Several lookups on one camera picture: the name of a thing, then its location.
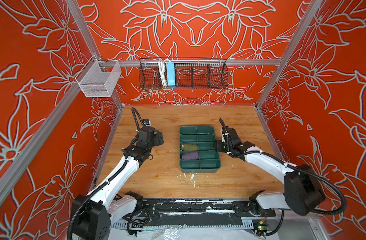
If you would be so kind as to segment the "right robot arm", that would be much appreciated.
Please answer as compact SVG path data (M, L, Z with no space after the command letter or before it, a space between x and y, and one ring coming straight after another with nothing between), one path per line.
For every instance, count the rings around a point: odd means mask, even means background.
M294 165L262 151L250 142L242 142L235 129L221 128L221 140L214 142L214 149L226 153L233 159L240 159L269 173L284 185L281 192L258 191L249 198L250 211L258 215L262 210L291 210L300 216L309 213L338 215L347 208L347 201L341 190L326 178L317 175L309 165ZM339 197L340 206L335 210L317 210L326 200L322 185L330 187Z

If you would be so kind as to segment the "green divided tray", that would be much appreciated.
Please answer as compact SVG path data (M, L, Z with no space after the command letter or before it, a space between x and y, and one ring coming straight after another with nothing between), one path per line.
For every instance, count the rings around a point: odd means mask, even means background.
M184 174L212 174L221 168L219 153L214 150L216 135L212 126L180 127L180 168ZM182 161L181 144L197 144L199 160Z

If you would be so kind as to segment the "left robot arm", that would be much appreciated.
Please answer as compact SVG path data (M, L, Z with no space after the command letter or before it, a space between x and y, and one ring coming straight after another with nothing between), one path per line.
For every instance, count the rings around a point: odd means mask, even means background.
M135 140L124 148L123 156L109 175L86 196L79 195L72 204L67 239L106 240L111 224L133 213L136 197L125 195L114 199L126 181L149 159L154 147L164 144L163 133L151 126L137 130Z

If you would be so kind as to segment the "purple sock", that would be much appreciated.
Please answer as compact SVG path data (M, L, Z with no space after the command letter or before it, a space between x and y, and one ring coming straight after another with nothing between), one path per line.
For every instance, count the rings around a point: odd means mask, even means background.
M199 160L199 153L198 152L190 152L182 154L182 161L197 161Z

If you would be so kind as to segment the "green striped sock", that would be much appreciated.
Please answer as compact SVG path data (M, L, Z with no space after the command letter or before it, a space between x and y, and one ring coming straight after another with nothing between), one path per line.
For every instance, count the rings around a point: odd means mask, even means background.
M195 152L198 151L197 144L181 144L181 151Z

